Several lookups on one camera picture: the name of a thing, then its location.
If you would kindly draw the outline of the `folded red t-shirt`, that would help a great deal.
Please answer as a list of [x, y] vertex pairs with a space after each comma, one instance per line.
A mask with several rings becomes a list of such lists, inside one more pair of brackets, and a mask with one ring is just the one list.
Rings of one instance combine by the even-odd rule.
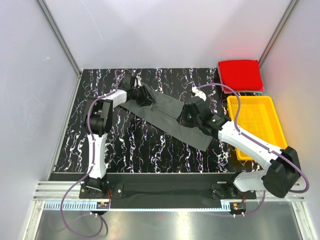
[[257, 60], [224, 60], [217, 64], [220, 82], [236, 92], [263, 92], [264, 83]]

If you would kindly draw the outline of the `aluminium rail profile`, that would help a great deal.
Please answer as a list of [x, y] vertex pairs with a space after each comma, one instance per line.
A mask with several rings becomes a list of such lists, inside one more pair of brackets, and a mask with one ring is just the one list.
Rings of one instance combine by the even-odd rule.
[[[71, 199], [106, 199], [110, 196], [112, 199], [123, 199], [129, 195], [129, 189], [123, 187], [122, 184], [116, 184], [111, 187], [111, 193], [104, 194], [98, 192], [95, 189], [83, 189], [80, 184], [72, 186], [71, 181], [40, 181], [37, 185], [34, 199], [51, 201], [61, 199], [63, 196], [66, 196], [67, 200]], [[258, 200], [262, 197], [265, 197], [266, 201], [289, 201], [289, 202], [303, 202], [305, 199], [302, 195], [289, 193], [285, 198], [278, 198], [272, 195], [269, 192], [263, 194], [262, 190], [258, 191], [248, 191], [245, 199], [248, 201]]]

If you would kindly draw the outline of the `aluminium frame post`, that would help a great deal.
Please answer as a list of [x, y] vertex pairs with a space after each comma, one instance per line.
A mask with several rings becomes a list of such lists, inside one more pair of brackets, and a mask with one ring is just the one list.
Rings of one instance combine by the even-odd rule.
[[262, 69], [267, 57], [269, 56], [270, 52], [272, 51], [275, 43], [277, 42], [278, 38], [280, 37], [282, 31], [284, 30], [287, 22], [291, 18], [292, 14], [294, 13], [296, 7], [300, 3], [300, 0], [290, 0], [285, 11], [283, 12], [280, 20], [278, 21], [269, 41], [267, 42], [261, 57], [258, 60], [259, 68]]
[[49, 28], [51, 29], [54, 37], [56, 38], [58, 45], [60, 46], [64, 56], [66, 57], [68, 63], [70, 64], [71, 68], [73, 69], [75, 75], [79, 78], [81, 76], [82, 70], [78, 66], [72, 52], [65, 41], [58, 24], [55, 21], [53, 14], [51, 13], [47, 3], [45, 0], [35, 0], [36, 4], [38, 5], [41, 13], [43, 14]]

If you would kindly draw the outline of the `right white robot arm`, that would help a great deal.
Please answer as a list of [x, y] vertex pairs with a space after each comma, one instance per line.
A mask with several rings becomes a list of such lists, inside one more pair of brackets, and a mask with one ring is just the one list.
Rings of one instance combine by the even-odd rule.
[[237, 173], [227, 183], [228, 195], [239, 198], [244, 192], [265, 190], [284, 198], [302, 176], [297, 151], [267, 143], [240, 128], [223, 113], [212, 113], [205, 101], [194, 96], [188, 99], [177, 118], [179, 125], [198, 128], [203, 134], [219, 139], [250, 156], [261, 170]]

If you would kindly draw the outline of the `left aluminium frame post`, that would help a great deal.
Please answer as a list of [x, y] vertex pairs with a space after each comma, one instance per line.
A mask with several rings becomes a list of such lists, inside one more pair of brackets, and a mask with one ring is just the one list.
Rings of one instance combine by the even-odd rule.
[[43, 14], [49, 28], [51, 29], [54, 37], [56, 38], [58, 45], [60, 46], [64, 56], [66, 57], [68, 63], [70, 64], [71, 68], [73, 69], [75, 75], [79, 78], [81, 76], [82, 70], [78, 66], [72, 52], [65, 41], [58, 24], [55, 21], [53, 14], [51, 13], [47, 3], [45, 0], [35, 0], [36, 4], [38, 5], [41, 13]]

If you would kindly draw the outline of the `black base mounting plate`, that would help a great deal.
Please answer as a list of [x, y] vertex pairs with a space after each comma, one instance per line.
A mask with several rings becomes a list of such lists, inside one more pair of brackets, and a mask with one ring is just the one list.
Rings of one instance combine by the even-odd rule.
[[233, 173], [108, 173], [106, 188], [122, 184], [128, 196], [122, 202], [202, 203], [219, 201], [213, 198], [213, 186], [229, 182]]

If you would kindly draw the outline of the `yellow plastic bin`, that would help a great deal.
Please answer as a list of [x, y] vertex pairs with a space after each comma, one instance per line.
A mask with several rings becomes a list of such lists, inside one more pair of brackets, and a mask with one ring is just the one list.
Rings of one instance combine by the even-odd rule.
[[272, 98], [269, 96], [240, 96], [240, 112], [237, 124], [261, 140], [287, 148], [287, 141], [282, 130]]

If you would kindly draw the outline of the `right aluminium frame post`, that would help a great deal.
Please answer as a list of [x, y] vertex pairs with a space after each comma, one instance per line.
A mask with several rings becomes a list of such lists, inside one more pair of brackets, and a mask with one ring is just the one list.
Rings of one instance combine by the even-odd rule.
[[275, 43], [277, 42], [278, 38], [280, 37], [282, 31], [284, 30], [287, 22], [291, 18], [292, 14], [294, 13], [296, 7], [300, 3], [300, 0], [290, 0], [285, 11], [283, 12], [280, 20], [278, 21], [269, 41], [267, 42], [261, 57], [258, 60], [259, 68], [262, 69], [267, 57], [269, 56], [270, 52], [272, 51]]

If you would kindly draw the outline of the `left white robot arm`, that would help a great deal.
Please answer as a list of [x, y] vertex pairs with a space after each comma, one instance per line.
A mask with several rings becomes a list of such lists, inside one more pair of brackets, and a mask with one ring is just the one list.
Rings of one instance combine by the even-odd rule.
[[113, 109], [129, 101], [135, 101], [140, 107], [156, 102], [139, 77], [125, 76], [122, 82], [116, 83], [113, 91], [91, 96], [85, 105], [82, 123], [88, 139], [89, 166], [83, 181], [97, 198], [108, 193], [105, 144], [113, 124]]

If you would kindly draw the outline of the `grey t-shirt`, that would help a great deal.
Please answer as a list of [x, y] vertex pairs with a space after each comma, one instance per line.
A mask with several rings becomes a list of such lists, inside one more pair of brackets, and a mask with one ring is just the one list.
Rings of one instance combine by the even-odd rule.
[[146, 89], [155, 103], [139, 106], [134, 100], [130, 100], [120, 106], [177, 140], [203, 152], [207, 151], [213, 139], [211, 136], [203, 134], [197, 128], [184, 127], [177, 122], [184, 103], [148, 86]]

